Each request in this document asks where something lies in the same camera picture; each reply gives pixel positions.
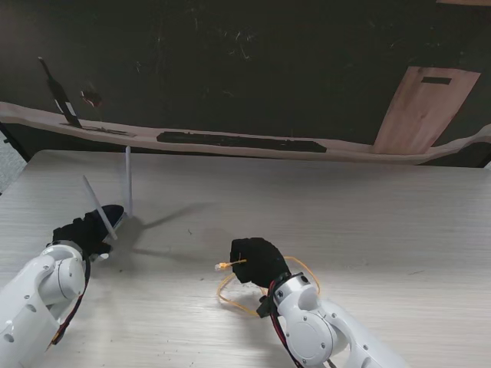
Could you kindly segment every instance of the yellow wire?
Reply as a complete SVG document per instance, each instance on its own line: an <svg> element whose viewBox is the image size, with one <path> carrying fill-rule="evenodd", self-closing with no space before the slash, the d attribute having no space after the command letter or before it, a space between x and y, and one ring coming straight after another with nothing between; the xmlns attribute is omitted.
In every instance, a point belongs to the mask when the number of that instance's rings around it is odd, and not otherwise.
<svg viewBox="0 0 491 368"><path fill-rule="evenodd" d="M314 279L314 281L315 281L315 284L317 285L317 295L319 295L319 294L321 293L321 285L320 285L320 283L319 283L318 278L317 278L317 277L315 277L314 272L312 272L312 271L311 271L311 269L310 269L310 268L308 268L308 267L307 267L307 265L306 265L304 262L300 261L299 259L297 259L297 258L295 258L295 257L292 257L291 255L287 255L287 256L285 257L285 259L289 259L289 260L295 261L295 262L297 262L299 265L301 265L303 268L305 268L305 270L307 270L307 272L308 272L308 273L309 273L309 274L312 276L312 278L313 278L313 279Z"/></svg>
<svg viewBox="0 0 491 368"><path fill-rule="evenodd" d="M303 263L299 259L297 259L295 257L292 257L292 256L286 256L285 259L288 259L290 261L295 261L299 265L301 265L305 270L307 270L307 272L312 276L312 278L315 281L315 284L317 285L317 294L320 294L321 293L321 285L319 284L319 280L314 275L314 272L312 272L311 269L309 267L307 267L307 265L305 263ZM242 259L241 261L236 261L236 262L232 262L232 263L219 263L219 269L225 269L225 268L228 268L228 267L230 267L230 266L232 266L232 265L234 265L236 263L244 263L244 262L247 262L247 260L246 259ZM227 284L233 279L234 276L235 276L235 274L234 273L231 273L226 278L224 278L222 280L222 282L220 282L220 284L218 285L218 288L216 289L216 295L218 295L218 297L220 299L222 299L223 301L225 301L227 303L230 303L231 305L235 305L237 308L242 309L243 311L251 314L252 316L259 317L259 315L257 314L257 312L255 312L255 310L250 310L247 307L244 307L242 304L237 303L236 301L231 301L230 299L227 299L226 297L224 297L222 295L223 288L225 286L227 286ZM261 289L262 294L263 295L266 295L265 289L262 288L262 287L260 287L260 289Z"/></svg>

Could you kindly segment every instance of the gray floor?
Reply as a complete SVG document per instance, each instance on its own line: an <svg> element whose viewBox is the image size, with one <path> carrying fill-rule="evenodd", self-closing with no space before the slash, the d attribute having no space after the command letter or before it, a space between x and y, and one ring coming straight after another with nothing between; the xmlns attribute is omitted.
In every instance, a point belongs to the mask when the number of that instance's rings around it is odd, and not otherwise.
<svg viewBox="0 0 491 368"><path fill-rule="evenodd" d="M24 169L25 161L0 133L0 193L4 192L11 182L15 181Z"/></svg>

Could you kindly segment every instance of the black glove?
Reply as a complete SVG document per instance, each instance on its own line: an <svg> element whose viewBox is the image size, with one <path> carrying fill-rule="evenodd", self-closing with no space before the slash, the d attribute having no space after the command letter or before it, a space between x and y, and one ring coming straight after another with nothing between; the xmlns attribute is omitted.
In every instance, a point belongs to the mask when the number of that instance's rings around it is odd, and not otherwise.
<svg viewBox="0 0 491 368"><path fill-rule="evenodd" d="M115 226L123 216L124 208L120 205L105 205L102 207L112 226ZM86 253L87 256L109 253L112 247L104 243L107 230L99 212L86 213L84 219L76 218L71 224L53 231L53 242L71 240Z"/></svg>
<svg viewBox="0 0 491 368"><path fill-rule="evenodd" d="M232 269L241 283L252 282L261 288L269 288L271 281L284 273L290 274L280 251L263 238L236 239L232 241L230 262L246 259L247 262L233 264Z"/></svg>

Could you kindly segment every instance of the white table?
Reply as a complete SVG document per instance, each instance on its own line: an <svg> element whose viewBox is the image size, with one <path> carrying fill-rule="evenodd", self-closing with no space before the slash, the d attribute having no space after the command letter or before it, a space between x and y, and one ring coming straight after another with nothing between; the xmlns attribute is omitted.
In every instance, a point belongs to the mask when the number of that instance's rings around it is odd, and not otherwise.
<svg viewBox="0 0 491 368"><path fill-rule="evenodd" d="M81 309L41 367L293 366L269 320L215 296L225 274L214 264L234 238L252 236L308 264L325 297L412 367L489 365L488 171L132 157L136 217L93 267ZM0 287L54 228L92 210L82 174L103 204L123 204L122 153L39 153L0 197ZM258 304L253 286L226 293Z"/></svg>

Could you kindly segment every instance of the wooden board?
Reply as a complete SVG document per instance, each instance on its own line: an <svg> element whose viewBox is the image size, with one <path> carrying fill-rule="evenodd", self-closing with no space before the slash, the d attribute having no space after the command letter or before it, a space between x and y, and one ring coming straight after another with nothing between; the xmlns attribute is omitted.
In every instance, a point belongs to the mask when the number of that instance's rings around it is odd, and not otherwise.
<svg viewBox="0 0 491 368"><path fill-rule="evenodd" d="M409 67L390 102L375 153L422 154L456 115L480 73Z"/></svg>

